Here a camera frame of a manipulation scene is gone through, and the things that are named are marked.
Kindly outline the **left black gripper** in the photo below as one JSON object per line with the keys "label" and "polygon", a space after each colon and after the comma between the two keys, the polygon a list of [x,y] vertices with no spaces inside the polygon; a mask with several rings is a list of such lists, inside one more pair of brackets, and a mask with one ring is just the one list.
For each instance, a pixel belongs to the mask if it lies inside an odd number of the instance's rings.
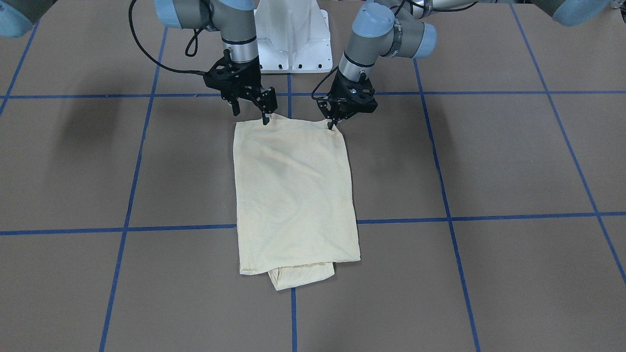
{"label": "left black gripper", "polygon": [[338,68],[332,69],[315,86],[319,89],[327,78],[334,75],[331,89],[325,96],[316,96],[315,101],[324,118],[327,119],[327,127],[333,130],[340,120],[347,120],[357,113],[373,113],[378,103],[374,98],[376,90],[365,73],[360,73],[355,82],[349,80]]}

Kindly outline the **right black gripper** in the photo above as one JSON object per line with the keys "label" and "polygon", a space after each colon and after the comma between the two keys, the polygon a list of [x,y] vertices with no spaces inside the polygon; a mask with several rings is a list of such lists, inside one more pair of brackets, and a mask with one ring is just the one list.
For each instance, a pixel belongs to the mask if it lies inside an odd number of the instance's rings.
{"label": "right black gripper", "polygon": [[278,108],[274,87],[264,88],[261,83],[260,60],[238,63],[230,49],[223,50],[223,57],[203,74],[205,86],[221,92],[222,99],[232,107],[233,116],[241,114],[239,98],[249,100],[260,111],[263,125],[268,125]]}

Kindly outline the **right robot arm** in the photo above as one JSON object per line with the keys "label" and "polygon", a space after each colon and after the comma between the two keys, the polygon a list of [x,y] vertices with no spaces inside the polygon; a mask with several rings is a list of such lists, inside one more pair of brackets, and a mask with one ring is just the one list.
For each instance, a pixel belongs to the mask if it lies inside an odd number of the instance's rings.
{"label": "right robot arm", "polygon": [[208,70],[174,69],[152,57],[139,42],[134,28],[134,7],[128,6],[128,26],[136,46],[158,67],[178,74],[194,74],[204,84],[217,90],[232,108],[234,116],[241,113],[239,100],[251,102],[260,110],[264,125],[278,107],[273,87],[262,86],[259,45],[254,6],[250,0],[156,0],[155,13],[163,26],[191,29],[192,41],[203,32],[217,32],[224,46],[222,57]]}

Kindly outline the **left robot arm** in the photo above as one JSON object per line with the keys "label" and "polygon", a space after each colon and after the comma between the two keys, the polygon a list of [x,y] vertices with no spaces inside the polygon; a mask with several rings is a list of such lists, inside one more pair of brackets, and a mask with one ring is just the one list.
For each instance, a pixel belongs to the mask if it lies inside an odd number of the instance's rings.
{"label": "left robot arm", "polygon": [[378,58],[428,57],[438,41],[436,28],[424,19],[432,14],[460,13],[477,0],[367,0],[352,24],[352,32],[324,96],[311,93],[329,130],[359,113],[373,113],[371,76]]}

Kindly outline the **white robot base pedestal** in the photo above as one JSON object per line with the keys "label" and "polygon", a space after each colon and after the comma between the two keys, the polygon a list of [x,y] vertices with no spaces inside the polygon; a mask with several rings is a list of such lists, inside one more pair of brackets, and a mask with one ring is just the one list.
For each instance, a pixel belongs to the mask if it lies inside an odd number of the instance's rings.
{"label": "white robot base pedestal", "polygon": [[254,11],[263,74],[329,73],[328,13],[315,0],[261,0]]}

